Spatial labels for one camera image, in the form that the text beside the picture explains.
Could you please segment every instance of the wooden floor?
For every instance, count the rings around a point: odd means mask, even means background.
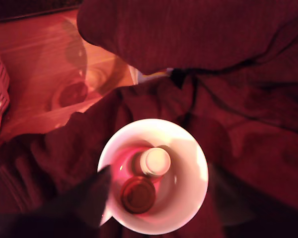
[[[76,13],[0,23],[0,56],[10,76],[0,140],[48,132],[115,87],[133,84],[125,62],[80,37]]]

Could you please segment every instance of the bottle cap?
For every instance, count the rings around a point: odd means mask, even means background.
[[[169,154],[161,148],[151,148],[143,152],[140,166],[145,175],[162,176],[170,169]]]
[[[155,201],[153,183],[142,176],[128,179],[121,189],[121,201],[130,213],[141,214],[148,211]]]

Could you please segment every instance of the white bottle cap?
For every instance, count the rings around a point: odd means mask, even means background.
[[[140,157],[140,167],[145,175],[162,176],[170,169],[169,154],[161,148],[151,148]]]

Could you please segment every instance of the red fabric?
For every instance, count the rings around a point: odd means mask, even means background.
[[[209,163],[298,211],[298,1],[86,0],[78,28],[144,73],[202,70],[183,82],[116,89],[64,127],[1,147],[0,188],[13,197],[11,211],[33,209],[96,172],[108,139],[145,118],[181,125]],[[223,237],[211,195],[190,223],[162,237]],[[113,220],[98,234],[142,237]]]

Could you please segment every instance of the brown jar lid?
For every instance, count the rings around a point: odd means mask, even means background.
[[[120,195],[123,206],[128,212],[141,214],[153,206],[155,188],[150,179],[135,176],[123,184]]]

